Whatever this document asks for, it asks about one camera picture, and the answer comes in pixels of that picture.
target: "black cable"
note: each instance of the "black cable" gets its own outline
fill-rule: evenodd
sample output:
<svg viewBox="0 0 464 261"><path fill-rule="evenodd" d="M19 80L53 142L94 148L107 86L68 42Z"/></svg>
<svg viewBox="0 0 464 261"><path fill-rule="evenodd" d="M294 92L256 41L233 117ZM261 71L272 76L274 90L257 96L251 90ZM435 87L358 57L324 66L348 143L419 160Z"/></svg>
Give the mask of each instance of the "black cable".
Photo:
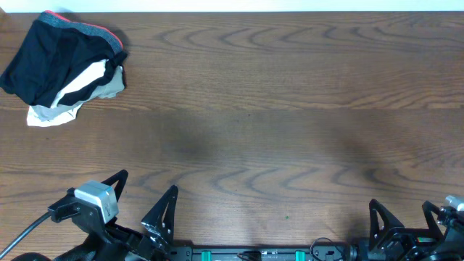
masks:
<svg viewBox="0 0 464 261"><path fill-rule="evenodd" d="M312 253L312 248L314 247L314 244L316 244L316 242L318 242L319 240L322 240L322 239L327 240L327 241L331 242L332 244L334 243L332 240L330 240L330 239L328 239L328 238L326 238L326 237L320 237L320 238L314 240L314 242L311 244L311 247L310 247L310 254L311 254L311 255L314 257L314 259L316 259L317 261L322 261L322 260L321 260L319 257L316 257L316 255ZM334 261L341 261L341 260L344 260L344 259L345 259L345 253L343 253L343 251L341 251L340 248L338 248L337 246L334 245L333 247L335 247L335 249L336 249L338 252L340 252L340 255L341 255L341 258L339 258L339 259L337 259L337 260L334 260Z"/></svg>
<svg viewBox="0 0 464 261"><path fill-rule="evenodd" d="M50 212L43 214L34 223L30 224L13 242L11 242L3 251L0 253L0 260L3 259L8 252L10 252L21 240L23 240L34 228L40 225L47 218L50 218Z"/></svg>

